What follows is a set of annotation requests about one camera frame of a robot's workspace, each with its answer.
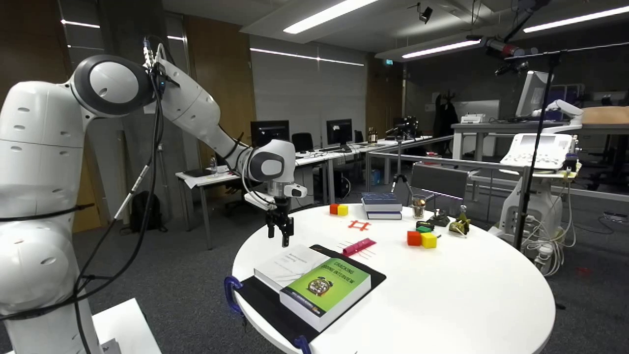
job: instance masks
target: colorful object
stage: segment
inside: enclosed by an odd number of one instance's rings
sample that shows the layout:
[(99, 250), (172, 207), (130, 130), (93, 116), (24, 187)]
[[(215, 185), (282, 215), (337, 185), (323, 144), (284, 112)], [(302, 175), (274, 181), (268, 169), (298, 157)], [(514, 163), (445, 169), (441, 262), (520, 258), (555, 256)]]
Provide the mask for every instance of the colorful object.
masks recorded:
[(349, 215), (351, 215), (351, 209), (349, 209), (347, 205), (339, 205), (337, 215), (339, 215), (339, 216), (349, 216)]
[(347, 246), (347, 248), (343, 250), (343, 254), (345, 254), (345, 256), (353, 256), (353, 254), (359, 254), (359, 252), (370, 248), (372, 244), (376, 244), (372, 238), (364, 238), (364, 240), (360, 240), (360, 242), (357, 242), (357, 244)]
[(353, 220), (351, 224), (349, 224), (349, 228), (359, 228), (359, 230), (370, 230), (370, 222), (362, 222), (362, 220)]
[(341, 258), (331, 258), (280, 291), (280, 303), (315, 331), (325, 331), (372, 289), (372, 275)]
[(347, 205), (331, 205), (331, 215), (349, 216), (351, 209)]
[(408, 244), (410, 246), (421, 246), (421, 242), (423, 242), (423, 238), (421, 238), (421, 234), (417, 230), (410, 230), (408, 232)]
[(453, 234), (469, 234), (471, 232), (471, 218), (469, 218), (469, 207), (463, 205), (459, 218), (449, 226)]
[(437, 236), (433, 232), (425, 232), (425, 234), (421, 234), (421, 244), (425, 248), (437, 248)]
[(429, 220), (417, 220), (416, 230), (419, 230), (419, 232), (431, 232), (431, 230), (435, 230), (435, 224), (429, 222)]

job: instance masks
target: blue object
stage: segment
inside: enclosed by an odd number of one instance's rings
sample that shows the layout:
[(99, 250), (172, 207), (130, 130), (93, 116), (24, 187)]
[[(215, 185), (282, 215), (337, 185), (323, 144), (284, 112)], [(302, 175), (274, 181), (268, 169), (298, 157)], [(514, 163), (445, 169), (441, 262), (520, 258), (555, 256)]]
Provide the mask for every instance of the blue object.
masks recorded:
[(231, 311), (237, 315), (245, 315), (235, 297), (235, 291), (243, 289), (241, 279), (229, 275), (225, 277), (223, 287), (225, 287), (225, 299), (229, 301)]
[(294, 344), (302, 348), (303, 354), (311, 354), (311, 342), (305, 336), (298, 336)]

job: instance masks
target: small toy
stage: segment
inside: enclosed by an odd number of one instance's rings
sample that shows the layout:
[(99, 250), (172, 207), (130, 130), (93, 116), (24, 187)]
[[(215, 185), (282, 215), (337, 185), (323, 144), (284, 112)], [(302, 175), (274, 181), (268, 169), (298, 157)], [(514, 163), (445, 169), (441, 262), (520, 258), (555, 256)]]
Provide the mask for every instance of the small toy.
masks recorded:
[(357, 242), (357, 244), (347, 246), (347, 248), (343, 250), (343, 254), (345, 254), (345, 256), (355, 256), (355, 254), (370, 248), (372, 244), (376, 244), (372, 238), (364, 238), (364, 240), (360, 240), (360, 242)]
[(469, 207), (463, 205), (457, 220), (449, 226), (453, 234), (469, 234), (471, 232), (471, 218), (469, 218)]
[(421, 244), (425, 248), (437, 248), (437, 236), (433, 232), (425, 232), (425, 234), (421, 234)]
[(419, 230), (419, 232), (431, 232), (431, 230), (435, 230), (435, 224), (429, 222), (429, 220), (417, 220), (416, 230)]
[(441, 209), (435, 209), (435, 215), (429, 222), (433, 222), (437, 226), (449, 226), (451, 218), (449, 218), (449, 215), (443, 215)]
[(331, 215), (349, 216), (351, 209), (347, 205), (331, 205)]
[(427, 199), (414, 199), (416, 218), (425, 216), (425, 211), (427, 211)]
[(351, 209), (347, 205), (339, 205), (337, 213), (339, 213), (339, 216), (347, 216), (347, 215), (351, 215)]
[(410, 246), (421, 246), (423, 236), (417, 230), (408, 232), (408, 244)]

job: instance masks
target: green book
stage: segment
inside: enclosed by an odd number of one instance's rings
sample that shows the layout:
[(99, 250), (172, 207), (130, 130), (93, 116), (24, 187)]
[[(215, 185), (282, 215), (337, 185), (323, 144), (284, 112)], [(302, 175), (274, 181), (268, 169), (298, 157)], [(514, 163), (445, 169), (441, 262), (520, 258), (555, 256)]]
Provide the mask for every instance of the green book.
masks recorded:
[(370, 274), (331, 258), (284, 287), (280, 303), (321, 333), (370, 289)]

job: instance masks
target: red object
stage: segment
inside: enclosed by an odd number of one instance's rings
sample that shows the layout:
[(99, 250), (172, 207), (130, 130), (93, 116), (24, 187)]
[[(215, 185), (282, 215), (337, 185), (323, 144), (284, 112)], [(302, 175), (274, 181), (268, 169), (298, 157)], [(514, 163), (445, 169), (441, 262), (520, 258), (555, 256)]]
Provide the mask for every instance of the red object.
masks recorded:
[(370, 222), (353, 220), (349, 228), (370, 230)]
[(345, 256), (353, 256), (353, 254), (359, 254), (359, 252), (370, 248), (372, 244), (376, 244), (372, 238), (364, 238), (364, 240), (360, 240), (360, 242), (357, 242), (357, 244), (353, 244), (353, 246), (347, 246), (347, 248), (343, 250), (343, 254), (345, 254)]
[(421, 234), (417, 230), (408, 232), (408, 244), (410, 246), (421, 246)]

